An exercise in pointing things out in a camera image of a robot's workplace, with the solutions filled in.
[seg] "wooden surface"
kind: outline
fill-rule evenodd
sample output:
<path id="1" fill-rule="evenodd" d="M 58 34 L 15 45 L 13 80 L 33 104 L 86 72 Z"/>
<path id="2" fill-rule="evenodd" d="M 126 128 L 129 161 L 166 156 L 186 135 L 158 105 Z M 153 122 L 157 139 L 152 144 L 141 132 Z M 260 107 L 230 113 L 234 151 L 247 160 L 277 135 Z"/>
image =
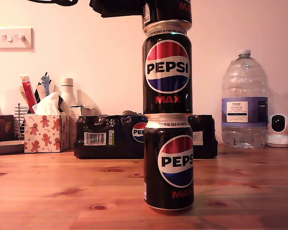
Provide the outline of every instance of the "wooden surface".
<path id="1" fill-rule="evenodd" d="M 143 160 L 0 156 L 0 230 L 288 229 L 288 149 L 219 146 L 194 183 L 192 211 L 167 216 L 144 202 Z"/>

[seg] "blue bottle label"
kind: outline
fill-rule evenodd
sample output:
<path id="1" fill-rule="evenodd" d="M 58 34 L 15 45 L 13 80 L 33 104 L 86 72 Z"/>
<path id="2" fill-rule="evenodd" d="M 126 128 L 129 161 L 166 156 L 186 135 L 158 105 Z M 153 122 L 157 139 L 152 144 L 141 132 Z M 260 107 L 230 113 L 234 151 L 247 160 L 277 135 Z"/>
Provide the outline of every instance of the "blue bottle label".
<path id="1" fill-rule="evenodd" d="M 267 97 L 235 97 L 222 99 L 222 126 L 268 126 Z"/>

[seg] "stacked cans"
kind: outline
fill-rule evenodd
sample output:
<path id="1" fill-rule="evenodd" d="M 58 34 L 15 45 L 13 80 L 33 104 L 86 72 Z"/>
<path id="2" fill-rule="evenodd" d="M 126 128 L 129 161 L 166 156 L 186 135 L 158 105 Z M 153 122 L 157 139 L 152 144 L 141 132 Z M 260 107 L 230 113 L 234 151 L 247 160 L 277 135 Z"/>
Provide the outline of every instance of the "stacked cans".
<path id="1" fill-rule="evenodd" d="M 143 8 L 144 199 L 153 209 L 192 207 L 191 1 L 147 0 Z"/>

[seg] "light switch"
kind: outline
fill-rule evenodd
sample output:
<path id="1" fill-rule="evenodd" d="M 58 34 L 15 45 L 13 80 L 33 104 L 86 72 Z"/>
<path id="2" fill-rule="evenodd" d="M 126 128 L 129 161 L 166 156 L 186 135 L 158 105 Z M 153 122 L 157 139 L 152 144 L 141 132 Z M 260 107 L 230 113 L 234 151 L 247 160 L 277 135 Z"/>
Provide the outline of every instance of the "light switch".
<path id="1" fill-rule="evenodd" d="M 0 29 L 1 49 L 33 49 L 32 28 L 2 28 Z"/>
<path id="2" fill-rule="evenodd" d="M 8 34 L 8 42 L 12 42 L 13 41 L 13 35 L 12 34 Z"/>

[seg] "pepsi logo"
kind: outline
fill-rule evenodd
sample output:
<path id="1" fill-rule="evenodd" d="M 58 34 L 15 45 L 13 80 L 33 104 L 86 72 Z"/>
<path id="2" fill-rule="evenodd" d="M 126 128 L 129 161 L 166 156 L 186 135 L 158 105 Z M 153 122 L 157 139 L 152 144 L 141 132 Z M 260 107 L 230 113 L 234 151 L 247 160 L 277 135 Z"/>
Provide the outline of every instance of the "pepsi logo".
<path id="1" fill-rule="evenodd" d="M 172 138 L 165 143 L 158 156 L 162 177 L 170 185 L 185 188 L 193 181 L 193 140 L 188 135 Z"/>
<path id="2" fill-rule="evenodd" d="M 138 123 L 132 129 L 133 138 L 141 143 L 144 142 L 144 129 L 147 123 Z"/>
<path id="3" fill-rule="evenodd" d="M 173 40 L 158 42 L 148 52 L 145 76 L 148 85 L 156 92 L 181 91 L 190 78 L 190 60 L 186 49 Z"/>

